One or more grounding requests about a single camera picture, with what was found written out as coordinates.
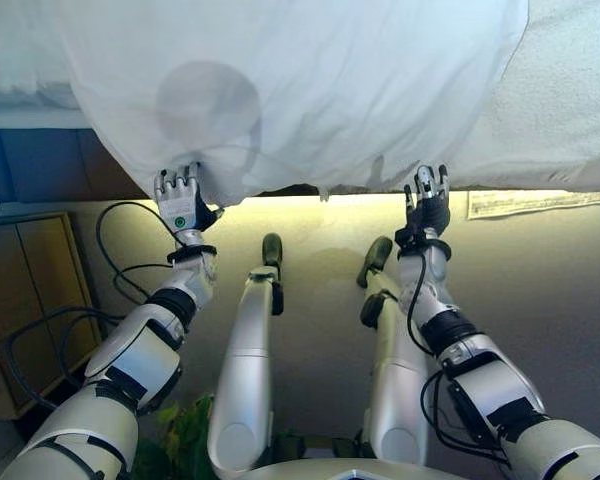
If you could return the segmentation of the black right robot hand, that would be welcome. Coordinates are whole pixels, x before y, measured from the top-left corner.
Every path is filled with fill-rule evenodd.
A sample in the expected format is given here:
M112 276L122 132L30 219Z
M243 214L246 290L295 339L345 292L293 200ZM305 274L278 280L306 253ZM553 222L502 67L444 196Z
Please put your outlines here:
M432 230L441 237L450 223L448 171L444 164L437 173L428 165L419 166L414 175L416 201L409 183L404 185L406 228L410 234Z

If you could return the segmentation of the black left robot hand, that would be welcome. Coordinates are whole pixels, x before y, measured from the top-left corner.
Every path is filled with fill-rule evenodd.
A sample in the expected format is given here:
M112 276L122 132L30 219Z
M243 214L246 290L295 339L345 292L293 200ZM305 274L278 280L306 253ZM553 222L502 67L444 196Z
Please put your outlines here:
M198 162L163 169L154 178L154 198L162 220L174 233L184 230L205 231L224 213L211 210L203 201L198 182Z

